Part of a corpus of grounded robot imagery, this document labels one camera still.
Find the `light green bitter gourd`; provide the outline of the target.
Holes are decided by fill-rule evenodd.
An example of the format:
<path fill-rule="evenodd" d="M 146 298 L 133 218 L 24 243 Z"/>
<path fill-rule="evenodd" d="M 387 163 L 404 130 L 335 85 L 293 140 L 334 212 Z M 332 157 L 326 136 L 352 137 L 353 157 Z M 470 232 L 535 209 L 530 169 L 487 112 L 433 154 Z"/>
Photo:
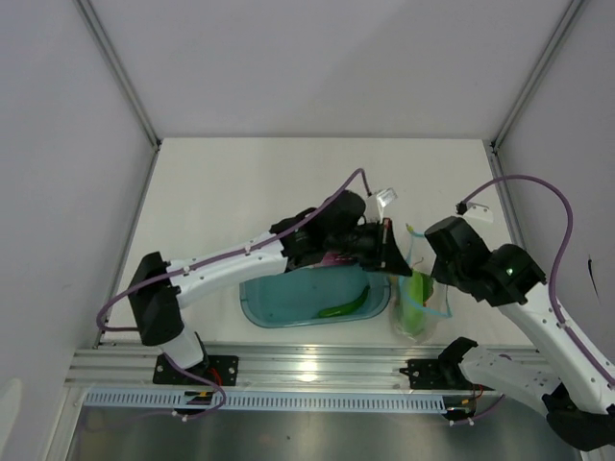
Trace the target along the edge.
<path fill-rule="evenodd" d="M 431 277 L 414 271 L 411 277 L 400 278 L 398 288 L 401 329 L 410 336 L 417 336 L 427 325 L 426 304 L 433 292 Z"/>

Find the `dark green chili pepper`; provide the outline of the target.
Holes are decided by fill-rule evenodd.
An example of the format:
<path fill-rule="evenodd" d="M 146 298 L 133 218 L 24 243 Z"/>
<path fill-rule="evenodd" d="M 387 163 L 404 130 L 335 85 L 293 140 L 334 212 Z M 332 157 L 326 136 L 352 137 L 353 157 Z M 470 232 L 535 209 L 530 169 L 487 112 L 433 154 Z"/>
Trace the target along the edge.
<path fill-rule="evenodd" d="M 346 315 L 353 314 L 366 303 L 369 297 L 370 291 L 371 291 L 370 286 L 366 285 L 361 291 L 360 295 L 353 301 L 340 304 L 337 306 L 321 309 L 316 314 L 316 317 L 318 319 L 326 319 L 326 318 L 340 317 L 340 316 L 346 316 Z"/>

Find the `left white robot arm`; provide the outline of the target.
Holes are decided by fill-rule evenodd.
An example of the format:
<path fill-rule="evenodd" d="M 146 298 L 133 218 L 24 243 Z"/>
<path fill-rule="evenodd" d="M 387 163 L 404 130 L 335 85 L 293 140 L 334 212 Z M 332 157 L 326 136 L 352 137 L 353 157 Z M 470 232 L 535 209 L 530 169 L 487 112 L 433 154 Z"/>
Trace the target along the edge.
<path fill-rule="evenodd" d="M 347 256 L 365 272 L 411 275 L 391 220 L 369 220 L 366 209 L 359 195 L 343 190 L 233 250 L 175 261 L 149 253 L 137 266 L 128 296 L 141 344 L 158 348 L 184 382 L 196 384 L 207 376 L 209 360 L 198 334 L 185 325 L 182 311 L 206 295 L 248 280 L 312 268 L 330 254 Z"/>

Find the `purple eggplant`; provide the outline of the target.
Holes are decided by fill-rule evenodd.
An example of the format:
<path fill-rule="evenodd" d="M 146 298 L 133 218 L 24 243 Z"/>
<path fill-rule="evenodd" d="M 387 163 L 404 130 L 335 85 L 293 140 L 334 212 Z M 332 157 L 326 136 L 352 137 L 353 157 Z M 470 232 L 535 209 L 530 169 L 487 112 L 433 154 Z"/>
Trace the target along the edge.
<path fill-rule="evenodd" d="M 326 268 L 336 266 L 353 266 L 357 260 L 350 255 L 326 253 L 323 258 L 312 265 L 313 268 Z"/>

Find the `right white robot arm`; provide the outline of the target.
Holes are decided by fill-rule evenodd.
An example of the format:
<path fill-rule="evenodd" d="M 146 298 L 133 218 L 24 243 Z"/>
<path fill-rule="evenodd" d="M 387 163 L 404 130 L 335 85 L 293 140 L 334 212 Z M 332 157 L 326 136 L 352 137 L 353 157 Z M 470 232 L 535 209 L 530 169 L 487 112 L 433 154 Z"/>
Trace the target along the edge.
<path fill-rule="evenodd" d="M 551 367 L 544 374 L 497 356 L 466 337 L 439 354 L 450 387 L 482 384 L 533 409 L 565 443 L 591 451 L 614 442 L 614 364 L 557 306 L 545 273 L 522 248 L 491 251 L 461 217 L 429 227 L 433 278 L 487 302 L 514 323 Z"/>

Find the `clear zip top bag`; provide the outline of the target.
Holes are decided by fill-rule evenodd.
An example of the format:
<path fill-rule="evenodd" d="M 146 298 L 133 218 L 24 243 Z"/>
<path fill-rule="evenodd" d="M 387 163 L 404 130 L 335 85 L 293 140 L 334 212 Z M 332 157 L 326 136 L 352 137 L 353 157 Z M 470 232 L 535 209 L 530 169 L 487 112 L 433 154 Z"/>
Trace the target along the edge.
<path fill-rule="evenodd" d="M 431 273 L 434 259 L 425 235 L 406 224 L 409 247 L 405 262 L 412 270 L 409 277 L 391 277 L 395 295 L 391 323 L 395 332 L 414 344 L 433 336 L 439 324 L 453 317 L 449 287 Z"/>

